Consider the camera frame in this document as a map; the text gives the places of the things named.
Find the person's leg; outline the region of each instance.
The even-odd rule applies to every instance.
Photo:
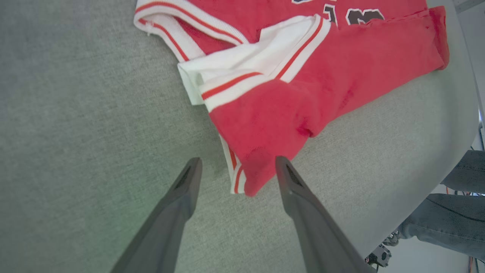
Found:
[[[485,259],[485,197],[430,194],[399,226],[419,240]]]
[[[468,151],[441,183],[454,190],[485,193],[485,152]]]

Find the red jersey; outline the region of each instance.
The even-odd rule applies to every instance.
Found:
[[[449,59],[444,7],[424,0],[139,2],[135,24],[194,59],[179,64],[184,86],[227,141],[231,192],[249,196],[276,156]]]

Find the jeans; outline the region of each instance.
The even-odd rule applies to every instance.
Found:
[[[485,193],[485,152],[468,151],[442,184]],[[485,197],[430,194],[398,227],[419,240],[485,259]]]

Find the black number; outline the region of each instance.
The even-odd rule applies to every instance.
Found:
[[[362,11],[361,9],[349,9],[347,11],[347,23],[360,24],[367,23],[371,19],[381,19],[384,20],[384,16],[378,9],[366,9]]]
[[[335,6],[331,4],[325,4],[325,8],[323,9],[323,13],[328,14],[328,18],[330,22],[337,23],[337,16],[335,16]]]

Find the gray fabric surface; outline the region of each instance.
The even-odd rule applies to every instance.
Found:
[[[469,59],[332,122],[293,161],[362,256],[455,166],[477,124]],[[273,179],[229,195],[222,148],[130,1],[0,3],[0,272],[108,272],[185,162],[204,161],[178,272],[301,272]]]

